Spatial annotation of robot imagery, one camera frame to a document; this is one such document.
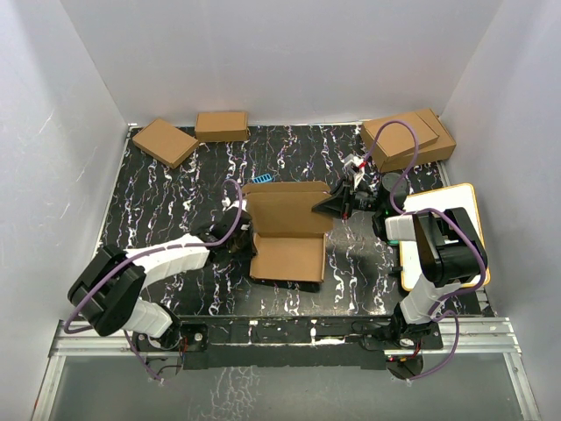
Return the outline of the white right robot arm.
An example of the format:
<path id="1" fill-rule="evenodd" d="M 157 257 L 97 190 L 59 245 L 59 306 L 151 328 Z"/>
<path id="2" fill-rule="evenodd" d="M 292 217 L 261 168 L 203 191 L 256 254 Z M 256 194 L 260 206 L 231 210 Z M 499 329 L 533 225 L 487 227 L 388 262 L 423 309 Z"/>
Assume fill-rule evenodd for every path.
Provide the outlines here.
<path id="1" fill-rule="evenodd" d="M 403 348 L 428 335 L 444 302 L 473 278 L 483 279 L 487 269 L 485 248 L 466 209 L 405 211 L 407 196 L 408 181 L 398 174 L 384 175 L 374 193 L 347 175 L 312 207 L 315 213 L 341 220 L 354 211 L 369 211 L 378 239 L 414 244 L 418 280 L 396 304 L 389 324 L 374 331 L 376 339 L 392 340 Z"/>

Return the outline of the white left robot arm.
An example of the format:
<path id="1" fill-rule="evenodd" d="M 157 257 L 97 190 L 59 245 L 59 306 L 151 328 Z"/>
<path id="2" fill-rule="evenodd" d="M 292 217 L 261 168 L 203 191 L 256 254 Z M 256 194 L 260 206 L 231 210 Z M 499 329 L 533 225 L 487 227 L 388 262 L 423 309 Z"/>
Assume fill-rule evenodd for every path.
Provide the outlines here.
<path id="1" fill-rule="evenodd" d="M 144 334 L 170 350 L 181 339 L 179 319 L 158 303 L 140 298 L 147 286 L 225 260 L 253 257 L 252 217 L 239 207 L 195 232 L 156 246 L 124 250 L 102 247 L 67 293 L 89 327 L 101 337 L 120 330 Z"/>

